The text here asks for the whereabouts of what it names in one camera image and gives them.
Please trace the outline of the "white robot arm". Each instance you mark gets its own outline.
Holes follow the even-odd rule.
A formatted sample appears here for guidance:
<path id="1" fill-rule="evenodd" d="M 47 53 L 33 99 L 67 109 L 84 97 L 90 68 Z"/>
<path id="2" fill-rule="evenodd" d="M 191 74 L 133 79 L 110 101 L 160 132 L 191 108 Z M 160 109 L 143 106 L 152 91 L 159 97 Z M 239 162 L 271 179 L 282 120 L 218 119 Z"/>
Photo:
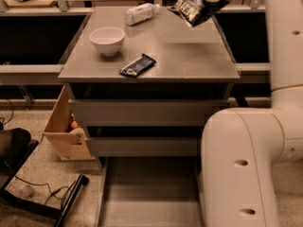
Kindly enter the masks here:
<path id="1" fill-rule="evenodd" d="M 206 227 L 279 227 L 272 166 L 303 151 L 303 0 L 265 0 L 269 109 L 213 114 L 202 138 Z"/>

